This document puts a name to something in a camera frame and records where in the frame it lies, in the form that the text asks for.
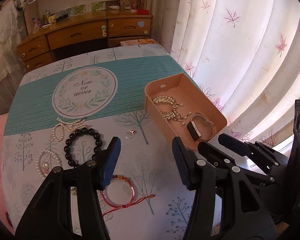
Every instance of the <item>circular label print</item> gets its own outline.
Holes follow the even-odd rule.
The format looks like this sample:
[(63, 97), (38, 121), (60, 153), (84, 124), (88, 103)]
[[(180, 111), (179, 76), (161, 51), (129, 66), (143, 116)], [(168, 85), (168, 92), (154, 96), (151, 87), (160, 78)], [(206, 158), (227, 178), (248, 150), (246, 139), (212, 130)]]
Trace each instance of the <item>circular label print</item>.
[(76, 119), (103, 109), (118, 88), (116, 76), (105, 68), (87, 67), (67, 75), (52, 96), (55, 111), (63, 117)]

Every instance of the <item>watch face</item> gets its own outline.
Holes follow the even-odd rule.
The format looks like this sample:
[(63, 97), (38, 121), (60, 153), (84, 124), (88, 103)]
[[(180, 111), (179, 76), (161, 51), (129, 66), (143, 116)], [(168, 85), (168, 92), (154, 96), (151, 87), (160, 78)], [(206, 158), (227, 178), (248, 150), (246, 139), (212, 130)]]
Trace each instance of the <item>watch face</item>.
[(193, 140), (196, 141), (201, 137), (201, 133), (199, 132), (193, 121), (188, 123), (187, 128)]

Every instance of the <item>drawer handle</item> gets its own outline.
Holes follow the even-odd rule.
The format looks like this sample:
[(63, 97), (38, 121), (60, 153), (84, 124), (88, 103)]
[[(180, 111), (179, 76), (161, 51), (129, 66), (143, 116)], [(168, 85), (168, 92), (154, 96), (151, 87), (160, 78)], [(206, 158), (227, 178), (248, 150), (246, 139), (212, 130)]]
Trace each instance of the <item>drawer handle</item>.
[(74, 38), (74, 37), (78, 37), (78, 36), (80, 36), (81, 35), (81, 33), (74, 33), (74, 34), (72, 34), (70, 37), (71, 38)]
[(106, 37), (106, 36), (107, 36), (107, 33), (106, 33), (106, 26), (105, 26), (105, 25), (102, 25), (102, 26), (101, 26), (101, 30), (102, 30), (102, 37)]
[(43, 64), (43, 62), (37, 63), (37, 64), (34, 65), (34, 67), (35, 67), (35, 68), (41, 67), (42, 64)]
[(132, 30), (132, 29), (135, 29), (136, 27), (135, 26), (125, 26), (123, 28), (124, 28), (124, 30)]
[(37, 50), (37, 48), (31, 48), (28, 50), (29, 53), (34, 52), (35, 50)]

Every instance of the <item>black bead bracelet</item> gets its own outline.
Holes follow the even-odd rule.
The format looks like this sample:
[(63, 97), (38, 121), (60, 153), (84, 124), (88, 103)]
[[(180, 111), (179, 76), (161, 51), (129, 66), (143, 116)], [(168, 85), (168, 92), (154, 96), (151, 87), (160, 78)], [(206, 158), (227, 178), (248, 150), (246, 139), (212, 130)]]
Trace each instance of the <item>black bead bracelet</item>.
[(100, 134), (95, 132), (93, 128), (90, 128), (88, 130), (86, 127), (83, 127), (82, 129), (75, 130), (74, 133), (70, 133), (69, 139), (66, 140), (66, 146), (63, 148), (63, 150), (66, 153), (65, 157), (68, 160), (69, 166), (74, 168), (77, 168), (80, 165), (78, 163), (75, 163), (74, 160), (72, 159), (72, 155), (70, 153), (71, 152), (70, 146), (72, 145), (73, 140), (83, 135), (91, 135), (96, 140), (96, 147), (94, 147), (93, 149), (94, 154), (92, 155), (92, 160), (94, 160), (97, 157), (97, 154), (101, 151), (100, 147), (102, 146), (102, 141), (100, 140)]

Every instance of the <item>smartwatch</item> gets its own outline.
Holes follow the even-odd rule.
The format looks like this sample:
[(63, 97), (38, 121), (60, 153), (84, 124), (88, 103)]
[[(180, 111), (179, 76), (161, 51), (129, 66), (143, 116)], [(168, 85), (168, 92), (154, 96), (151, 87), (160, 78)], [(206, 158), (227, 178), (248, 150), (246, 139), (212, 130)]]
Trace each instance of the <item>smartwatch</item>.
[[(198, 127), (195, 125), (193, 120), (199, 120), (204, 124), (204, 126), (211, 127), (211, 136), (209, 138), (202, 138), (202, 134), (200, 133)], [(203, 142), (208, 141), (213, 137), (213, 122), (210, 122), (203, 114), (196, 113), (192, 118), (191, 121), (187, 125), (187, 129), (192, 137), (192, 139), (196, 142)]]

